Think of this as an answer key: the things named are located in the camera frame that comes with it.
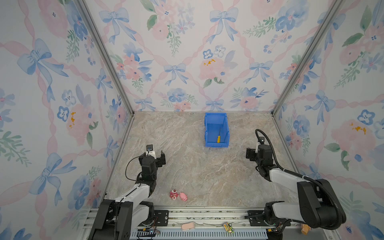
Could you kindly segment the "yellow handled screwdriver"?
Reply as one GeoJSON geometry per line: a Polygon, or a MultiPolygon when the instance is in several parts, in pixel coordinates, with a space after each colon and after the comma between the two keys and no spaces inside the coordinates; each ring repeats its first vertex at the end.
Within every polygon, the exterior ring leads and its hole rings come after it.
{"type": "Polygon", "coordinates": [[[222,130],[222,128],[219,128],[217,143],[221,143],[221,130],[222,130]]]}

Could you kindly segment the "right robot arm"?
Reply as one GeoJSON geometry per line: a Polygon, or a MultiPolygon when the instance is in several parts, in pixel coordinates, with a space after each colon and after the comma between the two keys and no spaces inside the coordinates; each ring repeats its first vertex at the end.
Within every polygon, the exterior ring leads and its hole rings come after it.
{"type": "Polygon", "coordinates": [[[291,190],[297,194],[299,201],[266,203],[263,213],[248,214],[248,219],[265,222],[270,226],[297,222],[326,230],[336,230],[347,221],[346,213],[327,180],[314,180],[280,168],[274,163],[274,157],[274,151],[269,145],[246,150],[246,159],[257,164],[256,170],[262,178],[291,190]]]}

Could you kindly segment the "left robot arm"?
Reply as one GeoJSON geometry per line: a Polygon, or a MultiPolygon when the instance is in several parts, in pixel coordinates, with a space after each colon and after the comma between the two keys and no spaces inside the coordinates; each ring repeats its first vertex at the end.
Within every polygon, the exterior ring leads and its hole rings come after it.
{"type": "Polygon", "coordinates": [[[140,224],[155,221],[154,204],[146,202],[155,190],[158,168],[166,164],[163,152],[156,157],[153,145],[138,157],[142,167],[135,185],[116,199],[104,199],[91,229],[90,240],[128,240],[140,224]]]}

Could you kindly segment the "blue plastic bin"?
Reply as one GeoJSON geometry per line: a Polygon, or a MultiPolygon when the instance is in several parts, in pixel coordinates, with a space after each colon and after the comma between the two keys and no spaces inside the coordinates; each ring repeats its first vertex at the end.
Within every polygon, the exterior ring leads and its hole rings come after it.
{"type": "Polygon", "coordinates": [[[228,148],[230,142],[230,130],[226,113],[205,114],[205,147],[228,148]],[[221,130],[221,143],[217,143],[219,128],[221,130]]]}

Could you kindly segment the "pink toy figure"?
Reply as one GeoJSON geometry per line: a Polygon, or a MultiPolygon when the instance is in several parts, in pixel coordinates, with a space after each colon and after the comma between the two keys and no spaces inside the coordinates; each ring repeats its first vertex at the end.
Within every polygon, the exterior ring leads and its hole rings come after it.
{"type": "Polygon", "coordinates": [[[177,190],[171,190],[170,191],[170,198],[172,200],[176,200],[178,198],[178,196],[179,196],[179,194],[178,194],[177,190]]]}

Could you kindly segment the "pink pig toy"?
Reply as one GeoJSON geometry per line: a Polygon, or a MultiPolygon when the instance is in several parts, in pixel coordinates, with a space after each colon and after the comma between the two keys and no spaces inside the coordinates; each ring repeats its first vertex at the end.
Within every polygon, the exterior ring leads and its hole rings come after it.
{"type": "Polygon", "coordinates": [[[188,200],[188,196],[185,193],[179,193],[179,197],[183,202],[188,200]]]}

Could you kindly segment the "pink eraser block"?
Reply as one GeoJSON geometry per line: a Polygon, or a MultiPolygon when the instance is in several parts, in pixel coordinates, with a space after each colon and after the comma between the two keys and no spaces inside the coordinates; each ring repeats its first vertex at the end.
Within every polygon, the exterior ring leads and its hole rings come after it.
{"type": "Polygon", "coordinates": [[[185,224],[182,224],[181,225],[181,229],[183,231],[189,231],[189,230],[192,230],[196,227],[195,223],[194,222],[191,222],[191,223],[185,223],[185,224]]]}

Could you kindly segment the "green yellow small toy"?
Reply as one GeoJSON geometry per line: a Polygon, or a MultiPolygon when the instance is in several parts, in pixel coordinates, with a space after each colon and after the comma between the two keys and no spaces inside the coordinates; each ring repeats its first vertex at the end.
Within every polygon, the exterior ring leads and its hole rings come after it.
{"type": "Polygon", "coordinates": [[[225,231],[229,234],[233,234],[235,232],[234,228],[232,227],[232,223],[224,223],[223,227],[224,227],[225,231]]]}

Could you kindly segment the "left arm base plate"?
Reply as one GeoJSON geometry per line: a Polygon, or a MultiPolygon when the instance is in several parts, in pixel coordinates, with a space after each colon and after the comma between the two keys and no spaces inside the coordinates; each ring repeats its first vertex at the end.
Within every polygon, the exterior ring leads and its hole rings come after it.
{"type": "Polygon", "coordinates": [[[168,210],[155,210],[150,213],[147,220],[140,224],[141,227],[167,227],[169,223],[169,211],[168,210]]]}

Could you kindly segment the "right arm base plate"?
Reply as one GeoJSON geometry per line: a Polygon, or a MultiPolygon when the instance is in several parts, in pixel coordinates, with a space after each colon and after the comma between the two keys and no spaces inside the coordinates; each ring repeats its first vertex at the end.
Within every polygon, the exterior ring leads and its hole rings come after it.
{"type": "Polygon", "coordinates": [[[244,216],[250,222],[251,227],[272,227],[276,228],[282,226],[286,221],[275,216],[271,211],[265,210],[249,210],[247,215],[244,216]]]}

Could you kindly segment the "aluminium rail frame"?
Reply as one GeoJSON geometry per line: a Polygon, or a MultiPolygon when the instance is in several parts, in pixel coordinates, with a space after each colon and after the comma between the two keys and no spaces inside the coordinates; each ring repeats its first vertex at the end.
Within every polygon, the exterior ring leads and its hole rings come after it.
{"type": "Polygon", "coordinates": [[[131,240],[270,240],[272,227],[251,227],[244,218],[249,210],[245,207],[167,207],[156,206],[155,210],[168,210],[167,227],[152,227],[144,231],[138,227],[131,232],[131,240]],[[196,227],[183,231],[181,225],[194,222],[196,227]],[[232,223],[234,233],[225,231],[223,224],[232,223]]]}

